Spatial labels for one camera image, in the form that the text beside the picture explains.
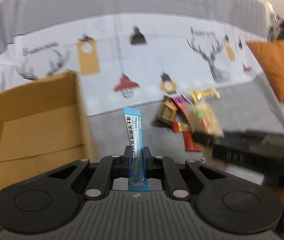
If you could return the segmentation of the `clothes pile with hangers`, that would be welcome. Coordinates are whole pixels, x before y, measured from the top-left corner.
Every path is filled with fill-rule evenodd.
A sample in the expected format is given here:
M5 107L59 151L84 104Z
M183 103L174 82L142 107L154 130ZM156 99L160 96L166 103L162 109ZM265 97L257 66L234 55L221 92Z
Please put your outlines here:
M264 3L268 29L268 41L284 40L284 18L274 11L270 2Z

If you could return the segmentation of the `clear rice cracker packet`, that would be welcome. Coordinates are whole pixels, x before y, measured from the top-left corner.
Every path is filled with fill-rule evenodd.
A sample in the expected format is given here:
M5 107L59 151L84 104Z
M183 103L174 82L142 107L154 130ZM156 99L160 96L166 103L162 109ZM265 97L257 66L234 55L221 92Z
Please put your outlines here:
M186 117L192 132L224 136L218 118L208 103L199 102L196 105L189 106Z

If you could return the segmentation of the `blue snack stick packet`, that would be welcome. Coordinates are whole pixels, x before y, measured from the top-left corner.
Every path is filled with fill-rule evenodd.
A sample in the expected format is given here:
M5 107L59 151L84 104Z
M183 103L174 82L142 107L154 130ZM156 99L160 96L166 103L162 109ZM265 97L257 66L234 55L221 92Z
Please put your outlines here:
M130 191L149 191L149 181L145 178L146 158L143 156L141 112L136 108L125 107L123 113L131 149L128 165L128 189Z

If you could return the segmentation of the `red gold candy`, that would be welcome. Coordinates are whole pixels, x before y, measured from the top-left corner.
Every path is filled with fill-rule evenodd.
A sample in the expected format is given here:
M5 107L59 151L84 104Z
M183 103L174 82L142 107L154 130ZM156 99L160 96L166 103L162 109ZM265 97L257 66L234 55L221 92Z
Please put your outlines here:
M178 122L178 121L174 121L172 123L172 129L176 133L191 131L190 126L187 122Z

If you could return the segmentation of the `yellow snack bar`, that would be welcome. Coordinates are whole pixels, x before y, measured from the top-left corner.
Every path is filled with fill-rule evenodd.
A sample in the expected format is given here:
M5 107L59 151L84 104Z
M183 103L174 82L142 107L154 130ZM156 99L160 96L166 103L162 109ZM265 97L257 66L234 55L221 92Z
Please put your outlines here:
M216 88L210 88L205 90L192 90L190 92L190 96L194 102L220 98L220 94Z

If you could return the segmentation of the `dark brown chocolate bar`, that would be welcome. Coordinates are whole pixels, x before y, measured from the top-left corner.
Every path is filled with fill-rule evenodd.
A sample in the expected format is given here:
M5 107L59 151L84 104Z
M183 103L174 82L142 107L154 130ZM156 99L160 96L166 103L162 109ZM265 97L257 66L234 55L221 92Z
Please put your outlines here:
M176 119L178 109L174 102L168 96L165 96L161 102L156 116L153 120L154 126L157 127L169 127L173 126L173 122Z

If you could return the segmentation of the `brown cardboard box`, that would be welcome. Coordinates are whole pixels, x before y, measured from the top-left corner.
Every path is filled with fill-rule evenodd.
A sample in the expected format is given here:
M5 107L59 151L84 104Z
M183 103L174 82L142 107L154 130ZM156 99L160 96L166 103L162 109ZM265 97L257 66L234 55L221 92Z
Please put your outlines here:
M0 93L0 190L83 158L99 160L76 72Z

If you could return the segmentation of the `orange cushion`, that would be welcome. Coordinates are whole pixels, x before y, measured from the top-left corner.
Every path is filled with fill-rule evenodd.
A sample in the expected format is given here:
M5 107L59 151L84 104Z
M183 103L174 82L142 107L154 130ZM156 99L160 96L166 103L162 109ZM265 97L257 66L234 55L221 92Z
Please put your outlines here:
M284 40L247 41L280 103L284 102Z

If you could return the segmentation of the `grey patterned sofa cover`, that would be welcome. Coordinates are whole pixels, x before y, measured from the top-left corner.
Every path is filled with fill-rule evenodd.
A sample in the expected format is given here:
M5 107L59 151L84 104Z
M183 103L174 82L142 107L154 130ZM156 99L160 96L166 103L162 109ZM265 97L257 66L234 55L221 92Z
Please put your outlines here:
M74 71L99 160L123 152L122 110L134 107L144 145L183 162L182 137L153 124L166 95L216 88L223 129L284 133L283 107L246 44L266 39L257 0L4 0L0 93Z

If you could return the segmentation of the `long red snack packet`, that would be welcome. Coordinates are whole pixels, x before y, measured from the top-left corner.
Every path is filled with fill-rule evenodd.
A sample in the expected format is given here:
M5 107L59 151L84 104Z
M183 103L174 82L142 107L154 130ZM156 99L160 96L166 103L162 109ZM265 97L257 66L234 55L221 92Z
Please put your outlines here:
M178 121L178 122L187 122L188 123L187 116L186 116L186 110L185 110L185 106L190 105L188 100L186 100L182 96L171 98L171 100L176 105L176 107L178 109L178 113L181 113L181 115L183 117L182 121ZM190 132L180 132L180 133L183 134L184 146L185 146L186 152L201 152L201 147L198 144L196 144L192 139L191 131Z

